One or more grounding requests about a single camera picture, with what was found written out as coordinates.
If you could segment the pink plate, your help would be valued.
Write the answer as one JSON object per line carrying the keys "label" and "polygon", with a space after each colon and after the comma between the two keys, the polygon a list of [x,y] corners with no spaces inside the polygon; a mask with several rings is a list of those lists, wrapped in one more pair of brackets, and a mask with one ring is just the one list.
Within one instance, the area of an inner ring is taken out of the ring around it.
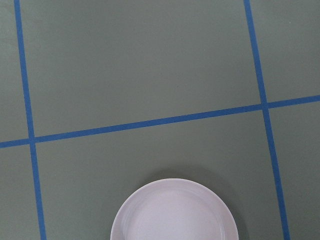
{"label": "pink plate", "polygon": [[209,188],[166,178],[133,192],[119,208],[112,240],[237,240],[235,219]]}

